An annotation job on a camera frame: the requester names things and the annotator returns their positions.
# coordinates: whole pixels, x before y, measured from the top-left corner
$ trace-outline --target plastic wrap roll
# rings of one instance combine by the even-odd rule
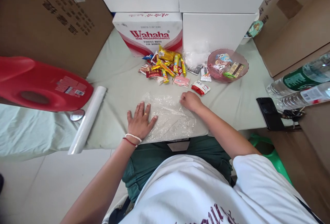
[[[96,114],[100,108],[100,105],[102,103],[104,94],[106,93],[105,87],[97,87],[97,89],[93,92],[93,95],[91,97],[91,102],[89,104],[89,107],[87,108],[87,111],[85,113],[85,116],[83,117],[83,120],[80,124],[80,127],[77,131],[77,134],[71,144],[71,147],[69,149],[68,154],[79,154],[82,152],[83,147],[86,144],[89,132],[93,126]]]

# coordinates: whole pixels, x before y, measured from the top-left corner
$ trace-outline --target black phone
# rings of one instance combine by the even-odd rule
[[[277,112],[272,98],[257,98],[260,111],[264,116],[267,129],[271,131],[284,130],[281,115]]]

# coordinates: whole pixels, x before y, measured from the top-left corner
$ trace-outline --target white beaded bracelet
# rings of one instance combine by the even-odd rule
[[[135,135],[132,135],[132,134],[126,134],[125,137],[128,136],[128,135],[131,136],[131,137],[134,137],[135,139],[138,139],[140,141],[140,143],[142,142],[142,139],[141,138],[139,138],[139,137],[137,137]]]

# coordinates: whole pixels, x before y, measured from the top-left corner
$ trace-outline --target green stool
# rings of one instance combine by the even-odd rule
[[[258,136],[257,134],[251,134],[251,137],[249,139],[249,142],[255,147],[259,142],[266,142],[266,143],[269,143],[269,144],[272,144],[272,141],[269,139],[269,138],[266,138],[266,137],[261,137],[261,136]],[[274,149],[270,154],[267,154],[267,155],[264,155],[267,159],[269,159],[271,161],[271,163],[273,164],[273,166],[275,167],[276,171],[280,174],[282,174],[286,180],[292,184],[289,176],[288,176],[288,173],[286,172],[285,168],[284,168],[284,165],[281,161],[281,159],[279,158],[278,156],[278,153],[276,151],[276,149]]]

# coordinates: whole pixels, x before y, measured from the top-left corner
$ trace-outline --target green label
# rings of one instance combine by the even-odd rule
[[[305,89],[309,89],[311,87],[317,86],[320,84],[320,82],[313,81],[309,79],[304,73],[303,73],[303,67],[300,67],[299,69],[287,74],[283,77],[283,83],[288,88],[294,91],[301,91]]]

